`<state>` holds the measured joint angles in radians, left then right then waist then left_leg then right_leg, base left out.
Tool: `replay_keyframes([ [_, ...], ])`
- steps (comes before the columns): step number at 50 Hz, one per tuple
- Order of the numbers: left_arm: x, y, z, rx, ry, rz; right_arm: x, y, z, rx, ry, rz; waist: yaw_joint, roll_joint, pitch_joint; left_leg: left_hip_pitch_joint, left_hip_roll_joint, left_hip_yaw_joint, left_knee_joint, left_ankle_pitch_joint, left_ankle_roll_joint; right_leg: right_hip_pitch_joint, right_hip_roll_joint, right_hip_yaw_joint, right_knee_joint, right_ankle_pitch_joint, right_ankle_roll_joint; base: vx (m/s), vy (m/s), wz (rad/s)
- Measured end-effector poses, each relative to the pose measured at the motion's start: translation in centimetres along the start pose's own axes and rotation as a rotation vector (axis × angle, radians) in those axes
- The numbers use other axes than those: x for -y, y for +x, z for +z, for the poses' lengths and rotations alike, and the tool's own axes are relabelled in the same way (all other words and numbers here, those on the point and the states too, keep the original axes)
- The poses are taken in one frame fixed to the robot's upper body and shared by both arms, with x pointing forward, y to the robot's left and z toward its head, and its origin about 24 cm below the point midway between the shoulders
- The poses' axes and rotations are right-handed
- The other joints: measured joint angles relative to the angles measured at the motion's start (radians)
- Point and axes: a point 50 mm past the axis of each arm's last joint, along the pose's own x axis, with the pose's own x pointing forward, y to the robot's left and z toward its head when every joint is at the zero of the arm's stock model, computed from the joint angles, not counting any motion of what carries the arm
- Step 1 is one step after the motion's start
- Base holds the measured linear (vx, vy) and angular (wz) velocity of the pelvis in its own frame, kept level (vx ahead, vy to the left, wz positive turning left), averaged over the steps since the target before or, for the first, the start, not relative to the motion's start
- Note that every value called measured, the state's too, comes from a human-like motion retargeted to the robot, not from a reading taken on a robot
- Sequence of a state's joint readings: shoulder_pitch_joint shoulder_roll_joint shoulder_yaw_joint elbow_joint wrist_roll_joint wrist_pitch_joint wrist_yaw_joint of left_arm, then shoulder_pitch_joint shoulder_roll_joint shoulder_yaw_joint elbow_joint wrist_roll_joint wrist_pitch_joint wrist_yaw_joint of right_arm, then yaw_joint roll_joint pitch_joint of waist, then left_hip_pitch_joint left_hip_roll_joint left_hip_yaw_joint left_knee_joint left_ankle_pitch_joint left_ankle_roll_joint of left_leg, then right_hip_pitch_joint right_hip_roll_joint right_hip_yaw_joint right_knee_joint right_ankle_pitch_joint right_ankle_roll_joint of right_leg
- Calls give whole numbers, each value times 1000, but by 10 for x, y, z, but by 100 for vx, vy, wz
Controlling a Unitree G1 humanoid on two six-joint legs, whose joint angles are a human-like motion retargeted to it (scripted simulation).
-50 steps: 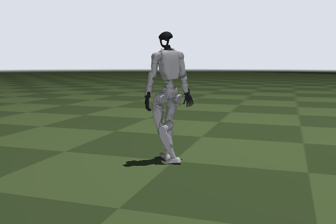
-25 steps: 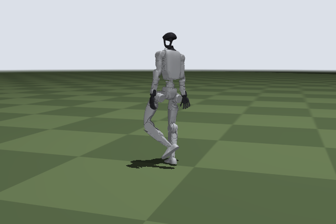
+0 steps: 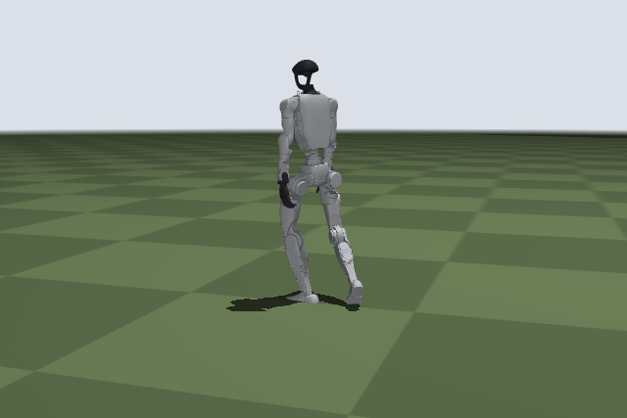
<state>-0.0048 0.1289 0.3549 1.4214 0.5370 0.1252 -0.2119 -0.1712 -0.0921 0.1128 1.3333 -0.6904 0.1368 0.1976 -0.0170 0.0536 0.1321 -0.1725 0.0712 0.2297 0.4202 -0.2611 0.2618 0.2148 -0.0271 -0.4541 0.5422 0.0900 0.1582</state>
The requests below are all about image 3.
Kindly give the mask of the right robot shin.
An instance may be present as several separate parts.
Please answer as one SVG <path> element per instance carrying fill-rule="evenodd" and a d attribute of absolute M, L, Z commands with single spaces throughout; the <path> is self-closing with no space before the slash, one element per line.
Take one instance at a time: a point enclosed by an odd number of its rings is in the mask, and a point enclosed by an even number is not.
<path fill-rule="evenodd" d="M 346 277 L 349 281 L 350 287 L 353 281 L 358 280 L 354 268 L 353 253 L 351 245 L 347 239 L 347 233 L 342 228 L 344 234 L 344 242 L 336 243 L 334 245 L 334 251 L 339 261 L 340 266 L 344 269 Z"/>

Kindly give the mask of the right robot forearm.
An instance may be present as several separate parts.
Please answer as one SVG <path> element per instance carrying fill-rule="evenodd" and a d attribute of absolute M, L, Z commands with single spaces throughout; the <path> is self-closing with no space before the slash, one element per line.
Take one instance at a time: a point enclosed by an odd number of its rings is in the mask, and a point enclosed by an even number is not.
<path fill-rule="evenodd" d="M 332 158 L 334 155 L 334 152 L 336 150 L 336 145 L 337 142 L 335 141 L 334 143 L 329 144 L 328 147 L 323 148 L 323 159 L 322 162 L 323 163 L 328 163 L 329 166 L 329 170 L 331 170 L 331 166 L 332 166 Z"/>

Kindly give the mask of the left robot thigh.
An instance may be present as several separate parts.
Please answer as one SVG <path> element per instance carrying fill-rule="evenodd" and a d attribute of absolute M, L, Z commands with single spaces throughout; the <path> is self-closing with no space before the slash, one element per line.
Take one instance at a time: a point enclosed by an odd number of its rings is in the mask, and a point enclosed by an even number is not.
<path fill-rule="evenodd" d="M 305 236 L 302 232 L 296 230 L 296 225 L 301 209 L 301 198 L 309 190 L 310 176 L 304 172 L 289 176 L 289 183 L 287 188 L 289 191 L 289 197 L 293 204 L 296 206 L 292 209 L 285 207 L 280 201 L 280 222 L 284 240 L 290 234 L 295 235 L 299 240 L 299 247 L 301 248 L 305 244 Z"/>

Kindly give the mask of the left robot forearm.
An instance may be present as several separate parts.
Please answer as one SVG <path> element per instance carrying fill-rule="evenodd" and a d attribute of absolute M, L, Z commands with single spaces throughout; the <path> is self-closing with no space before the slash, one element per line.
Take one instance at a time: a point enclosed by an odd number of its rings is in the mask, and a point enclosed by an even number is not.
<path fill-rule="evenodd" d="M 288 137 L 285 134 L 281 134 L 278 137 L 279 158 L 276 178 L 278 181 L 282 181 L 282 173 L 287 172 L 289 179 L 289 165 L 290 157 L 292 155 L 291 149 L 289 149 Z"/>

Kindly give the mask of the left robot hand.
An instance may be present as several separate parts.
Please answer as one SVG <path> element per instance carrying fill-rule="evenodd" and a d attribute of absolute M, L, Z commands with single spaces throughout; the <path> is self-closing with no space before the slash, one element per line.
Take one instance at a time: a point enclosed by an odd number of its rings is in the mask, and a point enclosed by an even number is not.
<path fill-rule="evenodd" d="M 282 181 L 278 181 L 277 183 L 280 184 L 279 194 L 282 200 L 282 204 L 289 209 L 294 208 L 296 204 L 293 204 L 291 202 L 289 197 L 289 191 L 287 188 L 287 183 L 289 183 L 287 172 L 282 173 Z"/>

